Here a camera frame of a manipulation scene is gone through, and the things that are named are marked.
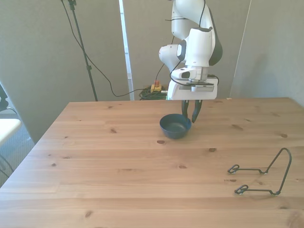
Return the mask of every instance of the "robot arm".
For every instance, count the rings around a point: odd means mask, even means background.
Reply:
[[[161,61],[172,72],[168,98],[182,100],[182,112],[186,117],[189,100],[196,100],[192,115],[192,122],[195,122],[202,100],[217,96],[218,80],[208,77],[208,69],[221,59],[222,46],[204,0],[174,0],[171,29],[182,42],[160,49]],[[172,71],[179,62],[185,63],[185,67]]]

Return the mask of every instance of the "blue bowl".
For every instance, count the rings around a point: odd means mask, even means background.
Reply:
[[[180,139],[191,128],[191,121],[181,114],[170,114],[160,120],[160,126],[168,138]]]

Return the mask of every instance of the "wire stand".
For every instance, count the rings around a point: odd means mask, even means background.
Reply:
[[[83,51],[84,57],[85,57],[86,69],[87,69],[87,72],[88,72],[88,74],[89,74],[89,78],[90,78],[92,90],[93,90],[93,93],[94,93],[94,98],[95,98],[95,101],[98,101],[98,99],[97,99],[97,94],[96,94],[96,91],[95,91],[94,82],[93,82],[93,77],[92,77],[92,73],[91,73],[92,67],[89,65],[89,63],[88,63],[88,61],[87,61],[85,46],[84,46],[84,44],[83,44],[83,42],[82,42],[81,33],[80,33],[80,29],[79,29],[79,25],[78,25],[77,18],[76,18],[76,14],[75,14],[76,0],[68,0],[68,3],[69,3],[69,5],[70,5],[70,9],[71,9],[72,12],[73,12],[73,16],[74,16],[76,28],[77,28],[78,35],[79,35],[79,41],[80,41],[81,48],[82,48],[82,51]]]
[[[288,166],[287,166],[287,169],[285,171],[285,175],[283,177],[283,180],[282,180],[282,183],[281,183],[281,186],[280,186],[280,189],[277,191],[277,192],[273,192],[271,190],[268,190],[268,189],[250,189],[248,185],[244,184],[242,185],[241,187],[239,187],[238,189],[236,189],[234,192],[236,194],[243,194],[245,191],[268,191],[271,195],[273,196],[277,196],[281,193],[282,191],[282,188],[283,188],[283,185],[284,185],[284,182],[285,182],[285,179],[286,179],[286,176],[288,174],[288,171],[289,171],[289,167],[291,165],[291,161],[292,161],[292,157],[291,157],[291,153],[290,151],[287,149],[287,148],[282,148],[279,153],[276,155],[276,157],[273,159],[273,161],[270,163],[270,165],[268,166],[267,170],[265,172],[261,171],[260,169],[241,169],[239,167],[239,165],[234,165],[232,166],[229,170],[228,170],[228,173],[229,174],[235,174],[237,171],[239,170],[249,170],[249,171],[259,171],[260,174],[264,174],[266,175],[269,171],[269,169],[271,168],[271,166],[273,165],[273,163],[275,163],[276,159],[280,156],[280,154],[282,153],[282,151],[286,151],[289,155],[289,163],[288,163]]]

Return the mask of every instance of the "microphone stand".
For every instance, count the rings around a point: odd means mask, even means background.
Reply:
[[[88,63],[88,61],[87,61],[85,46],[84,46],[83,41],[82,41],[82,38],[81,38],[81,33],[80,33],[80,29],[79,29],[79,25],[78,25],[77,18],[76,18],[76,14],[75,14],[76,0],[68,0],[68,4],[69,4],[69,6],[70,6],[70,9],[71,9],[72,12],[73,12],[74,21],[75,21],[75,23],[76,23],[76,27],[77,27],[77,31],[78,31],[79,41],[80,41],[81,48],[82,48],[82,51],[83,51],[84,57],[85,57],[86,69],[87,69],[87,72],[88,72],[88,74],[89,74],[89,78],[90,78],[92,90],[93,90],[93,93],[94,93],[94,98],[95,98],[95,101],[98,101],[98,99],[97,99],[97,94],[96,94],[96,91],[95,91],[95,86],[94,86],[94,83],[93,83],[92,73],[91,73],[92,67],[89,65],[89,63]]]

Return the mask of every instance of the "gray floor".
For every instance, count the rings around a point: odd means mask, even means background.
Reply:
[[[0,114],[0,119],[18,119],[16,114]],[[21,128],[0,147],[0,154],[6,158],[13,169],[16,169],[27,154],[34,147],[34,143],[24,127]],[[11,175],[10,168],[0,159],[0,169]],[[7,180],[7,177],[0,173],[0,187]]]

